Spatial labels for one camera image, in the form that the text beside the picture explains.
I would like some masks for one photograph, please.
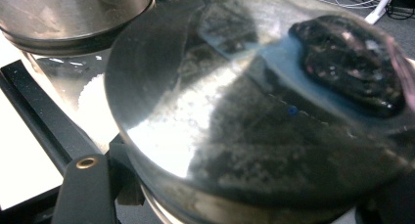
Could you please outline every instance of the pot lid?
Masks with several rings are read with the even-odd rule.
[[[414,76],[391,37],[330,5],[175,0],[121,34],[106,91],[150,190],[162,174],[317,207],[413,167]]]

